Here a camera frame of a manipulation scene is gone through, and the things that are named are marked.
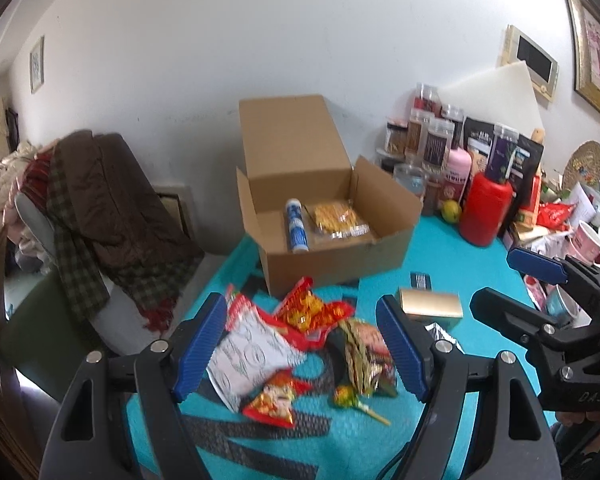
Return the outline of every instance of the table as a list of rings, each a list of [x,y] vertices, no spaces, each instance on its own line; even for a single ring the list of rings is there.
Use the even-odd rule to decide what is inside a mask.
[[[524,360],[524,349],[473,319],[469,303],[473,293],[490,286],[525,304],[530,304],[520,275],[509,269],[506,249],[499,240],[486,248],[465,242],[454,226],[439,218],[422,218],[400,269],[352,282],[319,288],[326,301],[341,298],[356,307],[356,316],[375,323],[376,301],[393,294],[399,286],[410,286],[410,272],[431,276],[432,288],[454,292],[460,297],[464,319],[451,331],[469,354],[494,357],[509,349],[516,353],[538,391],[538,378]],[[266,293],[255,243],[245,237],[218,270],[185,319],[195,315],[210,292],[224,293],[233,283],[252,297],[264,310],[277,301]],[[295,374],[311,379],[314,392],[294,402],[297,426],[279,430],[263,426],[229,412],[219,401],[208,380],[180,405],[184,424],[213,478],[256,480],[370,480],[410,439],[422,405],[398,380],[397,399],[373,397],[369,405],[391,420],[385,427],[363,413],[338,410],[328,404],[333,391],[333,360],[327,351],[310,354]],[[462,419],[445,479],[456,480],[461,473],[473,428],[477,394],[466,397]],[[138,460],[157,470],[137,396],[127,407],[128,419]],[[555,419],[547,413],[549,422]]]

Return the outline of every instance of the lollipop stick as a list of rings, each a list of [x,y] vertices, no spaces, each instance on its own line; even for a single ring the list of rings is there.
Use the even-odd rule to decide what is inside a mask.
[[[378,415],[374,410],[372,410],[366,404],[362,404],[362,402],[359,402],[358,405],[356,406],[356,408],[359,409],[361,412],[365,412],[367,415],[372,416],[375,420],[377,420],[378,422],[382,422],[386,426],[391,425],[391,423],[388,420],[386,420],[384,418],[384,416]]]

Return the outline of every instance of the open cardboard box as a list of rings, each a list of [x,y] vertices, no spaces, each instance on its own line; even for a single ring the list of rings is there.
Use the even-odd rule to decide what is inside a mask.
[[[260,248],[269,293],[283,296],[302,276],[315,286],[368,276],[402,265],[422,204],[363,157],[351,167],[320,95],[240,101],[247,175],[237,170],[245,231]],[[285,204],[351,200],[372,234],[289,249]]]

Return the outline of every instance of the pile of clothes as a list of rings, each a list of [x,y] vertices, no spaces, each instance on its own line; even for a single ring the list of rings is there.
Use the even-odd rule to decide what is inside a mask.
[[[168,330],[204,254],[164,208],[122,136],[84,130],[12,155],[0,174],[0,228],[23,253],[31,236],[36,257],[50,254],[77,320],[109,301],[104,274],[134,300],[148,330]],[[22,209],[20,194],[34,209],[30,219],[13,207]]]

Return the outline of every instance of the lollipop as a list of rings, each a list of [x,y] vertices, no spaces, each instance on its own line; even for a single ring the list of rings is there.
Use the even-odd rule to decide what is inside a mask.
[[[391,425],[391,423],[388,420],[386,420],[384,416],[378,415],[366,404],[360,402],[358,400],[358,396],[356,395],[356,391],[350,384],[346,384],[345,386],[338,386],[336,388],[336,391],[333,393],[333,403],[339,408],[356,408],[361,412],[372,416],[378,422],[382,422],[387,426]]]

